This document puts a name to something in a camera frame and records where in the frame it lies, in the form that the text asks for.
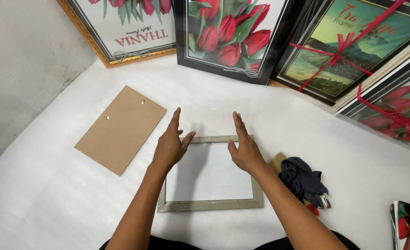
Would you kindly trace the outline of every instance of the gray wall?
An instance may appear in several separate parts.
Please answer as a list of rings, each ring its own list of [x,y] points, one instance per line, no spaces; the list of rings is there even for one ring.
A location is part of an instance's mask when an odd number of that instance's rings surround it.
[[[95,58],[55,0],[0,1],[0,155]]]

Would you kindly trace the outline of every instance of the person's left hand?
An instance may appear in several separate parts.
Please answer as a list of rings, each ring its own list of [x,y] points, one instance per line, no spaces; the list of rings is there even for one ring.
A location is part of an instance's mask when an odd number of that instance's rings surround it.
[[[152,158],[154,170],[162,171],[164,175],[167,175],[171,168],[182,159],[191,140],[196,135],[194,131],[189,132],[183,141],[180,141],[179,135],[183,133],[183,130],[178,130],[179,117],[180,108],[177,108],[168,128],[159,138],[154,157]]]

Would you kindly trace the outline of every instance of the cardboard backing board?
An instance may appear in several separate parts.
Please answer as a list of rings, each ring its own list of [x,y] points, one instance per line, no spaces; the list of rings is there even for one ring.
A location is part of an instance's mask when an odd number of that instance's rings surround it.
[[[125,86],[74,147],[120,176],[165,112]]]

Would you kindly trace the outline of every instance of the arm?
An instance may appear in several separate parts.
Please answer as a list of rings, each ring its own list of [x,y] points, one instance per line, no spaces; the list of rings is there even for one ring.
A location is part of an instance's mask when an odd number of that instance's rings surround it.
[[[163,181],[171,168],[185,154],[191,139],[196,132],[190,132],[181,142],[179,135],[180,108],[164,134],[159,138],[152,163],[148,166],[142,184],[137,190],[130,206],[114,231],[106,250],[143,250],[148,248],[154,208],[163,185]]]
[[[346,250],[344,244],[287,189],[267,165],[258,145],[248,136],[241,115],[234,112],[233,119],[239,137],[239,149],[229,140],[231,157],[239,168],[251,174],[259,183],[294,249]]]

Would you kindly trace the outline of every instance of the silver picture frame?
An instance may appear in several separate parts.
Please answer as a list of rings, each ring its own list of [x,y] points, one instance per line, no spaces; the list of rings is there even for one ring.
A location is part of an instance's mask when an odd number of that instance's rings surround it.
[[[195,137],[191,144],[201,143],[223,143],[228,140],[238,142],[239,138],[236,136],[213,136],[213,137]],[[253,190],[253,199],[239,199],[239,200],[214,200],[214,201],[186,201],[186,202],[166,202],[166,179],[163,182],[162,190],[160,191],[157,202],[157,212],[182,212],[182,211],[204,211],[204,210],[222,210],[222,209],[250,209],[263,208],[263,194],[261,186],[251,177],[251,184]]]

